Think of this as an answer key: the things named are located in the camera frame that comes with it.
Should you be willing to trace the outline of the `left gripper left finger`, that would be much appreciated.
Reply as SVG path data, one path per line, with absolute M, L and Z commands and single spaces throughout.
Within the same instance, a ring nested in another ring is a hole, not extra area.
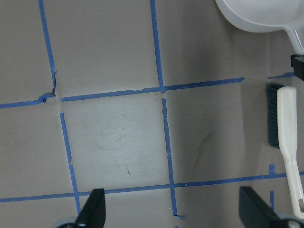
M 75 224 L 77 228 L 103 228 L 105 225 L 104 189 L 93 189 Z

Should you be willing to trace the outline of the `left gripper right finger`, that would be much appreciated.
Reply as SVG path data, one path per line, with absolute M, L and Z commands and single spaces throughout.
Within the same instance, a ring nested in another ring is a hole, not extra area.
M 248 186 L 239 188 L 238 213 L 245 228 L 284 228 L 280 219 L 262 198 Z

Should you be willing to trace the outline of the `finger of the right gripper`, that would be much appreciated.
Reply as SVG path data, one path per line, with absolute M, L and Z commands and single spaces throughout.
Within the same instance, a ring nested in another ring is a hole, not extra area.
M 299 79 L 304 80 L 304 56 L 294 54 L 290 56 L 290 60 L 294 75 Z

